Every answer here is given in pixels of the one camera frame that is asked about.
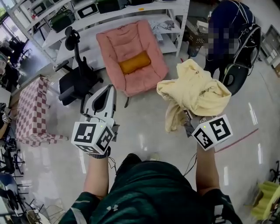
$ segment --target green shirt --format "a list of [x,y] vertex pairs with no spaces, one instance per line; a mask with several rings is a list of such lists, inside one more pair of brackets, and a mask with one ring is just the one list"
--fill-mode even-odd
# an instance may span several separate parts
[[117,175],[99,200],[83,192],[60,223],[227,223],[241,224],[228,196],[214,189],[199,196],[173,165],[148,161]]

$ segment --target cream towel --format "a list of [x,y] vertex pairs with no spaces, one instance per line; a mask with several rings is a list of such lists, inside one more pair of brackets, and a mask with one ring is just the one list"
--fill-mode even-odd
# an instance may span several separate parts
[[170,101],[165,117],[165,130],[177,130],[186,121],[184,110],[198,116],[222,113],[231,97],[230,91],[210,72],[204,71],[192,59],[177,65],[177,80],[163,80],[157,84],[157,93]]

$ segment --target pink armchair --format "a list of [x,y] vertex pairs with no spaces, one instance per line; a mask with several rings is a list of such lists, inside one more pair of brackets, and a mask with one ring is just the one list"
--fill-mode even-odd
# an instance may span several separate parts
[[[140,20],[96,35],[109,78],[127,98],[156,87],[164,79],[168,67],[147,20]],[[151,64],[124,75],[119,62],[146,50]]]

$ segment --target black and white square marker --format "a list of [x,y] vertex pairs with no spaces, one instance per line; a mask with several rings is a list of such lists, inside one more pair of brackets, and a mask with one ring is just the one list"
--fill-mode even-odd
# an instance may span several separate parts
[[94,153],[94,154],[100,154],[98,151],[96,151],[92,146],[85,146],[85,145],[76,145],[78,148],[80,148],[85,153]]
[[113,138],[112,133],[110,132],[108,127],[105,127],[102,135],[99,137],[96,145],[105,152],[108,144],[110,143],[111,139]]
[[210,121],[209,124],[217,141],[220,141],[221,139],[224,139],[231,134],[224,118],[222,117],[217,120]]
[[205,132],[201,128],[197,130],[197,132],[194,134],[194,137],[204,149],[207,149],[213,144],[211,139],[205,134]]
[[95,132],[96,124],[80,124],[75,136],[75,142],[91,143]]

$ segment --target orange cushion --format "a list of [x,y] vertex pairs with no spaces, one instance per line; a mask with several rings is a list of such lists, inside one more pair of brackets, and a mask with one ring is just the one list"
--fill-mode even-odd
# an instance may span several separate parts
[[123,74],[126,75],[134,72],[137,69],[148,66],[150,63],[151,60],[147,54],[147,51],[142,51],[140,54],[137,54],[128,60],[119,62],[119,66],[121,67]]

